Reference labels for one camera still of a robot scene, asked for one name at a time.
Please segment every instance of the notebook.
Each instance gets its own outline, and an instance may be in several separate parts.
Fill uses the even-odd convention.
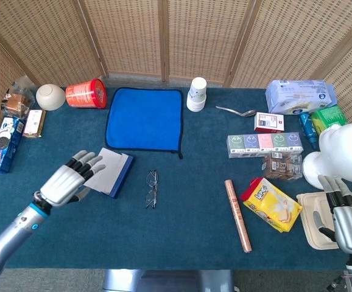
[[[98,163],[104,164],[105,169],[90,178],[84,186],[116,198],[132,167],[134,157],[106,148],[101,149],[99,156],[103,159]]]

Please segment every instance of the floor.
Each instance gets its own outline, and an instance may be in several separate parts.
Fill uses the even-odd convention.
[[[190,81],[163,83],[157,78],[113,75],[105,80],[110,87],[189,87]],[[339,271],[236,271],[241,292],[326,291]],[[0,277],[0,292],[95,292],[102,288],[104,271],[99,269],[6,269]]]

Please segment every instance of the metal spoon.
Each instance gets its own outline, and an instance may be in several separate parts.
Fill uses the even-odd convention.
[[[251,116],[254,116],[256,114],[256,111],[252,110],[252,109],[250,111],[246,111],[244,113],[239,113],[239,112],[234,111],[234,110],[229,109],[229,108],[222,108],[221,106],[217,106],[217,105],[215,107],[220,109],[220,110],[222,109],[224,111],[229,111],[229,112],[231,112],[233,114],[237,114],[238,116],[241,116],[241,117],[251,117]]]

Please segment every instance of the oreo box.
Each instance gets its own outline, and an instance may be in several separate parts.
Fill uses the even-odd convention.
[[[5,117],[0,126],[0,172],[9,172],[22,136],[23,123],[15,117]]]

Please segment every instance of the small red box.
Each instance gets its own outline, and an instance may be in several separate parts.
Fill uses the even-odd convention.
[[[284,116],[282,114],[256,113],[255,131],[266,133],[284,132]]]

